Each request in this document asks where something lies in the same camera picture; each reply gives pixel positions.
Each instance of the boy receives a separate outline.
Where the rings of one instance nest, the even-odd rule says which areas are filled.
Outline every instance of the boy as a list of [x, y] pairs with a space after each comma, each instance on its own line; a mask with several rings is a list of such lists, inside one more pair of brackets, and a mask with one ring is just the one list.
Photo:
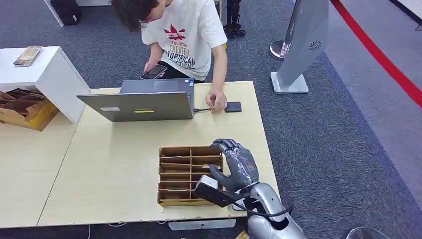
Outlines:
[[141, 30], [143, 43], [151, 46], [144, 71], [161, 64], [168, 67], [163, 78], [204, 81], [212, 52], [213, 79], [206, 103], [214, 111], [225, 108], [227, 38], [213, 0], [111, 0], [111, 5], [129, 31]]

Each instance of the book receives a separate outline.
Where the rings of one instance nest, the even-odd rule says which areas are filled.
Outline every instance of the book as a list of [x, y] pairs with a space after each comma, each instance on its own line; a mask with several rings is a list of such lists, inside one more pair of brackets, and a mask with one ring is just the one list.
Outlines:
[[14, 61], [15, 67], [31, 66], [42, 51], [42, 46], [28, 46]]

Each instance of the laptop keyboard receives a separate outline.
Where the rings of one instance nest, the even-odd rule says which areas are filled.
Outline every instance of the laptop keyboard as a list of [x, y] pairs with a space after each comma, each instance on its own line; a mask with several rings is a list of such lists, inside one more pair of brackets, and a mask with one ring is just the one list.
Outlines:
[[188, 95], [188, 102], [189, 102], [189, 105], [191, 104], [191, 94], [192, 93], [190, 93], [190, 92], [186, 92], [186, 94]]

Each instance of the red line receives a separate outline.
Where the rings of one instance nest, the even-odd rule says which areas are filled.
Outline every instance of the red line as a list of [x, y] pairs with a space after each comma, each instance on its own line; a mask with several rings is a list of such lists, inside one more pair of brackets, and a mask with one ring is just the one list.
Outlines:
[[353, 19], [340, 0], [331, 0], [331, 3], [343, 17], [347, 25], [352, 29], [357, 38], [362, 42], [371, 55], [380, 63], [388, 74], [403, 88], [412, 100], [422, 107], [422, 91], [397, 68], [394, 63], [378, 48], [359, 24]]

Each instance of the laptop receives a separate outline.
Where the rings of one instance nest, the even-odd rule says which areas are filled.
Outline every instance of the laptop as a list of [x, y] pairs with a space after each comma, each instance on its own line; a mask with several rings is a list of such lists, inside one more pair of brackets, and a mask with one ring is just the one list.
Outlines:
[[190, 120], [193, 97], [192, 78], [128, 80], [118, 94], [77, 95], [112, 122]]

